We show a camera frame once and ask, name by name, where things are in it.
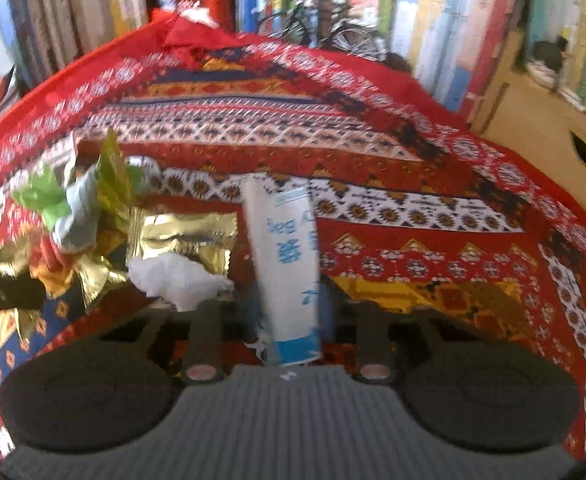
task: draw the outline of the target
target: black disc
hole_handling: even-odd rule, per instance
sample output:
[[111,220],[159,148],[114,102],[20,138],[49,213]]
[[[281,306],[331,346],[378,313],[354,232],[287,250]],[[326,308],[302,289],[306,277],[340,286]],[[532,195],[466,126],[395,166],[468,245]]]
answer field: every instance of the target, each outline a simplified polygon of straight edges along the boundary
[[404,398],[426,430],[491,452],[561,442],[579,407],[563,369],[518,346],[482,342],[447,345],[408,375]]
[[89,452],[148,432],[171,406],[163,370],[116,342],[71,344],[13,371],[0,387],[0,415],[19,443]]

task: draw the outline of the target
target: gray ribbed surface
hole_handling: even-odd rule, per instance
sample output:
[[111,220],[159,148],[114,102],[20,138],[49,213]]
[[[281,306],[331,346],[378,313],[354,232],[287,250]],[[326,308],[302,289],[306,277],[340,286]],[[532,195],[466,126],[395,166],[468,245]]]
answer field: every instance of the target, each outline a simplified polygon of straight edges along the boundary
[[78,456],[20,447],[0,469],[16,480],[558,480],[573,464],[559,446],[457,449],[422,430],[392,390],[341,367],[237,366],[224,383],[186,389],[140,440]]

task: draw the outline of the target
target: bookshelf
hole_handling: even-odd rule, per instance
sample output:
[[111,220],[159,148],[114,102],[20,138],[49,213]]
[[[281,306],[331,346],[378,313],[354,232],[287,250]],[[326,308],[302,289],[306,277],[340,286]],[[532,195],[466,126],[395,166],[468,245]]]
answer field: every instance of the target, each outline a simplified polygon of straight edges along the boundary
[[516,65],[524,32],[506,38],[471,131],[519,153],[586,210],[586,113]]

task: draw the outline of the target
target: miniature bicycle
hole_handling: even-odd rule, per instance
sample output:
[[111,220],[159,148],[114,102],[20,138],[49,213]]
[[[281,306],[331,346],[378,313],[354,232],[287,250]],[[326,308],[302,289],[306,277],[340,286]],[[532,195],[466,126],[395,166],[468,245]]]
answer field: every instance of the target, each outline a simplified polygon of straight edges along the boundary
[[[287,12],[274,12],[262,18],[257,25],[257,34],[309,46],[310,30],[316,28],[311,23],[316,20],[318,9],[311,0],[293,1],[294,6]],[[330,33],[326,38],[318,38],[319,45],[328,50],[383,61],[388,52],[386,40],[375,29],[350,19],[349,9],[348,4],[334,4],[330,16]]]

